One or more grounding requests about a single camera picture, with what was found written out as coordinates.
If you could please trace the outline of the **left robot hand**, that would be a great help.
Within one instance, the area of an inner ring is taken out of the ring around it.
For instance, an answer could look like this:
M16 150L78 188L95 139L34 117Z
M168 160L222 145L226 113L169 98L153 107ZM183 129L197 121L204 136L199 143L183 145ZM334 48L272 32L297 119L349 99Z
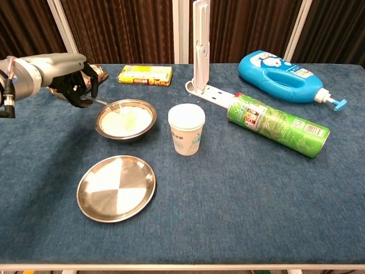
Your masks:
M87 93L83 75L90 77L91 97L98 94L98 75L82 54L53 53L37 55L31 61L42 76L42 85L53 88L78 108L92 105L92 99L82 99Z

